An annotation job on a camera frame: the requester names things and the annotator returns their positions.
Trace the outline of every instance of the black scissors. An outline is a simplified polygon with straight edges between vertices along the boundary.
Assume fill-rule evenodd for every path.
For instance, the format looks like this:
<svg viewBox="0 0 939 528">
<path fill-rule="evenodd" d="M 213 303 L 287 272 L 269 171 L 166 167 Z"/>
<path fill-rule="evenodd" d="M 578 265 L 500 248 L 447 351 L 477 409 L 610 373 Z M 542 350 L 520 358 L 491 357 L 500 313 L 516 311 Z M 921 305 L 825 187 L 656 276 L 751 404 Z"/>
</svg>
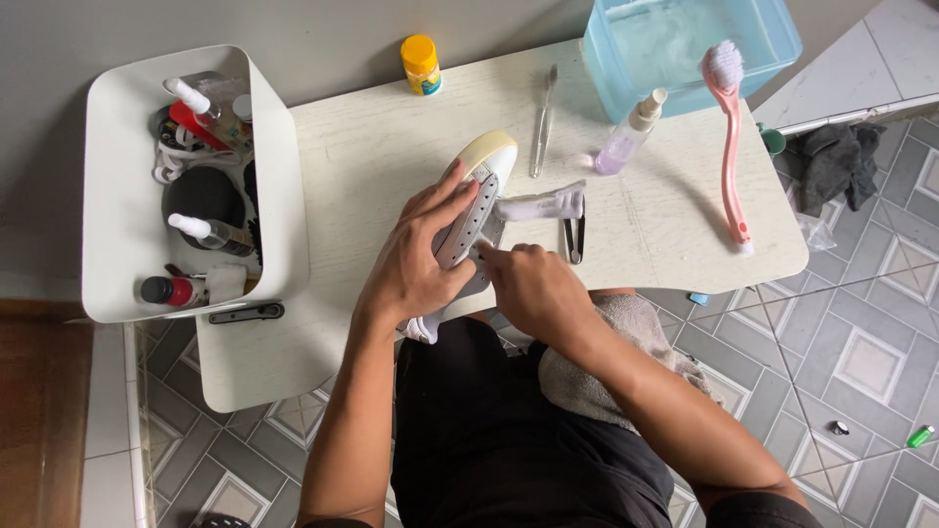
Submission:
<svg viewBox="0 0 939 528">
<path fill-rule="evenodd" d="M 577 247 L 574 247 L 574 227 L 577 222 Z M 571 264 L 579 264 L 584 259 L 584 229 L 587 225 L 587 200 L 584 200 L 583 212 L 579 220 L 564 219 L 564 236 L 567 238 L 567 255 Z"/>
</svg>

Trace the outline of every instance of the white sneaker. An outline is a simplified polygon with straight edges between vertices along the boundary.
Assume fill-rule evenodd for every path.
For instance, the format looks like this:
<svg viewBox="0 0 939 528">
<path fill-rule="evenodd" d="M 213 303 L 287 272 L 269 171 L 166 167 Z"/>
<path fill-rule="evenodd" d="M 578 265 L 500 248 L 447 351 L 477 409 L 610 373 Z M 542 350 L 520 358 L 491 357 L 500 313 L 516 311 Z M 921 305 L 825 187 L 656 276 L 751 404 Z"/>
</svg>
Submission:
<svg viewBox="0 0 939 528">
<path fill-rule="evenodd" d="M 475 295 L 489 287 L 489 279 L 485 276 L 475 244 L 485 237 L 494 247 L 499 248 L 505 222 L 490 213 L 496 197 L 501 196 L 505 189 L 517 156 L 518 143 L 503 131 L 484 133 L 456 156 L 463 160 L 467 181 L 470 178 L 478 180 L 480 190 L 472 204 L 452 224 L 441 229 L 432 242 L 434 256 L 444 270 L 449 270 L 466 257 L 476 263 L 476 273 L 454 300 Z M 437 328 L 443 320 L 444 310 L 446 306 L 432 314 L 401 321 L 397 326 L 398 332 L 433 345 L 437 342 Z"/>
</svg>

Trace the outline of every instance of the wooden tabletop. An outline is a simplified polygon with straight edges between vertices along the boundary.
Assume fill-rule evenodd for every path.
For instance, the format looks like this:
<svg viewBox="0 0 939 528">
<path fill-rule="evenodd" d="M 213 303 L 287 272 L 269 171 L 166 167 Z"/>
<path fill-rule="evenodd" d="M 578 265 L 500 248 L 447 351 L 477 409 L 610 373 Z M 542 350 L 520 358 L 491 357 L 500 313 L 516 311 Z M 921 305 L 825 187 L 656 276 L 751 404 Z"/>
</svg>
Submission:
<svg viewBox="0 0 939 528">
<path fill-rule="evenodd" d="M 529 176 L 544 78 L 558 65 L 544 175 Z M 587 180 L 587 286 L 718 293 L 800 272 L 808 251 L 747 105 L 737 191 L 756 254 L 727 233 L 720 168 L 727 126 L 717 107 L 662 119 L 624 171 L 598 176 L 592 153 L 612 126 L 569 40 L 442 73 L 417 97 L 405 81 L 293 108 L 310 237 L 310 282 L 278 320 L 209 325 L 197 318 L 203 388 L 220 412 L 295 396 L 338 370 L 349 314 L 409 197 L 437 181 L 472 139 L 503 129 L 519 144 L 506 196 Z M 564 251 L 560 221 L 509 224 L 503 247 Z M 492 288 L 454 303 L 454 318 L 495 305 Z"/>
</svg>

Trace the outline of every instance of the blue plastic container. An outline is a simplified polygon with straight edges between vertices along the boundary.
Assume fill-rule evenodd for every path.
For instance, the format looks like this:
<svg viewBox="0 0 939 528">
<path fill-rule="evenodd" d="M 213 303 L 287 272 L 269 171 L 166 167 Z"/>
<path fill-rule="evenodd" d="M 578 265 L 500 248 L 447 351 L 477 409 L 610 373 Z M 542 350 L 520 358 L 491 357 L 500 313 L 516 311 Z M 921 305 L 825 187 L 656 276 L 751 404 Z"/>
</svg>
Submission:
<svg viewBox="0 0 939 528">
<path fill-rule="evenodd" d="M 594 0 L 583 52 L 607 115 L 619 123 L 659 87 L 669 91 L 662 117 L 716 106 L 699 63 L 725 39 L 744 57 L 741 97 L 802 53 L 783 0 Z"/>
</svg>

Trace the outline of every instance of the yellow-capped container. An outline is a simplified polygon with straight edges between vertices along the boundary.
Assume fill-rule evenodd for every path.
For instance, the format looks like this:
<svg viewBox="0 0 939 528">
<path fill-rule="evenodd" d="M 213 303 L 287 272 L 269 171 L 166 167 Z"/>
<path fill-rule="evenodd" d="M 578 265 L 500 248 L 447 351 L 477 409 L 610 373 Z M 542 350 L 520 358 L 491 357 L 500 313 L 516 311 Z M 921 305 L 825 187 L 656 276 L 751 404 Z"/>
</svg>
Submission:
<svg viewBox="0 0 939 528">
<path fill-rule="evenodd" d="M 411 35 L 401 44 L 401 62 L 408 84 L 417 95 L 430 95 L 440 88 L 437 48 L 426 35 Z"/>
</svg>

